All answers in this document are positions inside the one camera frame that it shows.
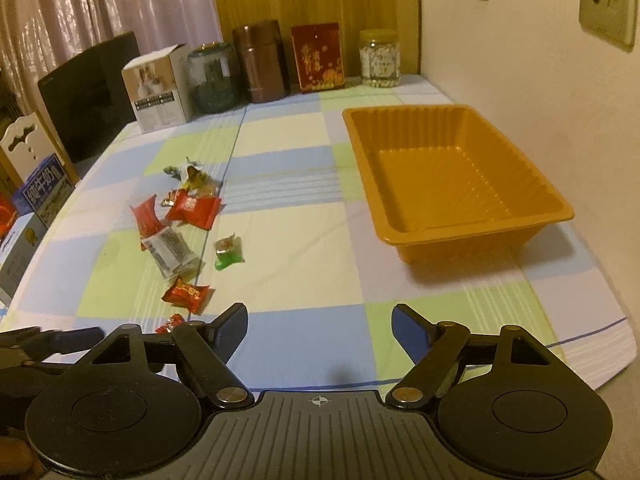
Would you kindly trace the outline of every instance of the red gift box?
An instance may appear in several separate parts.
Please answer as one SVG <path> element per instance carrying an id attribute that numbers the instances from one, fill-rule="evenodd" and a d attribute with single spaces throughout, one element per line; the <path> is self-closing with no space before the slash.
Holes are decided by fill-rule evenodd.
<path id="1" fill-rule="evenodd" d="M 298 82 L 303 92 L 330 90 L 344 86 L 337 23 L 291 27 Z"/>

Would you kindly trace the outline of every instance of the human hand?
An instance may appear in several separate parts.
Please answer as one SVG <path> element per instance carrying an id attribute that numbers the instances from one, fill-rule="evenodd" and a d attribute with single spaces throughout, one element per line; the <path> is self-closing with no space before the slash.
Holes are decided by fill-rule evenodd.
<path id="1" fill-rule="evenodd" d="M 36 480 L 44 469 L 28 444 L 17 438 L 0 436 L 0 476 L 17 475 L 20 480 Z"/>

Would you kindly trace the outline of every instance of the white chair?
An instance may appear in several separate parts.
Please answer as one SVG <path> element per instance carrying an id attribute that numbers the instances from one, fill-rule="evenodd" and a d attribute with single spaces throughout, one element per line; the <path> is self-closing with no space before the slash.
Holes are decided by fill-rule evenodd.
<path id="1" fill-rule="evenodd" d="M 69 167 L 71 161 L 68 155 L 57 149 L 37 112 L 19 117 L 7 127 L 0 140 L 0 148 L 23 182 L 36 166 L 52 153 L 58 155 L 71 182 L 75 184 L 78 181 L 75 168 L 73 165 Z"/>

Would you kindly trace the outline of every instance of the checkered tablecloth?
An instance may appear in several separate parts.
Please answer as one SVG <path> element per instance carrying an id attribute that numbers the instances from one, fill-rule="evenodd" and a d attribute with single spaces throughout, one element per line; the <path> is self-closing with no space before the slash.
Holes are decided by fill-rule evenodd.
<path id="1" fill-rule="evenodd" d="M 390 329 L 399 302 L 477 333 L 522 325 L 600 386 L 636 356 L 636 342 L 570 223 L 521 250 L 414 267 L 376 237 L 342 110 L 447 102 L 406 76 L 396 89 L 295 95 L 152 134 L 128 125 L 47 233 L 0 328 L 135 322 L 152 332 L 180 312 L 161 300 L 167 283 L 140 251 L 129 205 L 164 196 L 176 181 L 162 168 L 188 156 L 224 181 L 210 232 L 177 227 L 202 258 L 197 283 L 216 289 L 200 317 L 246 304 L 249 331 L 230 366 L 254 392 L 387 391 L 411 366 Z M 232 233 L 246 262 L 217 272 L 214 242 Z"/>

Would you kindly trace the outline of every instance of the curtain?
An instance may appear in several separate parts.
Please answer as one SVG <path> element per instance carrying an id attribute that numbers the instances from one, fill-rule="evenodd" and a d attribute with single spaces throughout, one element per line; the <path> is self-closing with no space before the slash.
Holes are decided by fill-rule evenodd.
<path id="1" fill-rule="evenodd" d="M 140 54 L 222 40 L 215 0 L 0 0 L 0 70 L 22 110 L 38 109 L 52 127 L 38 80 L 129 30 Z"/>

